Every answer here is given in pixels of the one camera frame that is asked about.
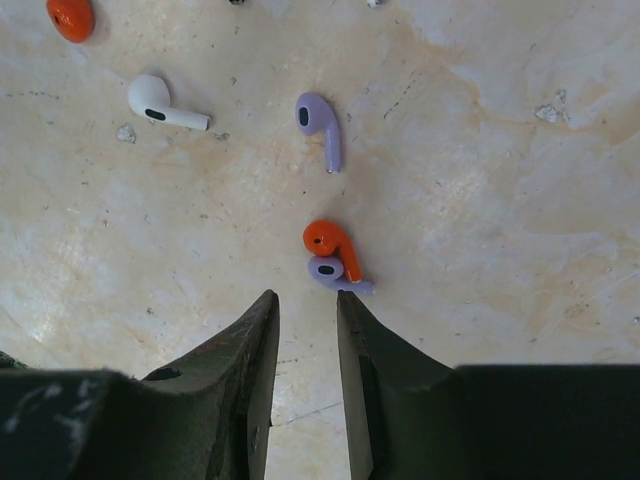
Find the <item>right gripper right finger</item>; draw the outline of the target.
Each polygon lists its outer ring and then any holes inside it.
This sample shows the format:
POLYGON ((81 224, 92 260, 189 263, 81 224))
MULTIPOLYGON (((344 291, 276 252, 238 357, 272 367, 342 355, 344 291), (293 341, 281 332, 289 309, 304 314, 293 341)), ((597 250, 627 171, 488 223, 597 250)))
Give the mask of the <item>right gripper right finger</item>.
POLYGON ((480 451, 458 375, 337 297, 338 350, 354 479, 477 479, 480 451))

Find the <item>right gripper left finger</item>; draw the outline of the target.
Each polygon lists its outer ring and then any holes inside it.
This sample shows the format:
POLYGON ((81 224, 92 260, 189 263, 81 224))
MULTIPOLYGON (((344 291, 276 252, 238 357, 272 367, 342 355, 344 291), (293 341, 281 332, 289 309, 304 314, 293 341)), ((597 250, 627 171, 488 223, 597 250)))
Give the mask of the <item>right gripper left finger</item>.
POLYGON ((143 382, 151 459, 145 479, 262 479, 280 336, 278 295, 267 290, 231 325, 143 382))

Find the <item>purple earbud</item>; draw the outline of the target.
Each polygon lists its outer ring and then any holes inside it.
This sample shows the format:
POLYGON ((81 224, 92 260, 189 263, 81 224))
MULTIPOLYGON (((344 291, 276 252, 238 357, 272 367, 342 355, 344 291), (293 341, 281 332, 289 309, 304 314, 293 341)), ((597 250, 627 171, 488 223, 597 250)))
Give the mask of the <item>purple earbud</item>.
POLYGON ((310 276, 323 286, 334 291, 349 291, 356 294, 373 295, 375 285, 369 281, 351 282, 346 277, 346 270, 338 257, 312 256, 307 264, 310 276))
POLYGON ((305 135, 324 134, 326 171, 339 173, 343 167, 341 131, 333 108, 318 93, 305 92, 296 101, 295 118, 305 135))

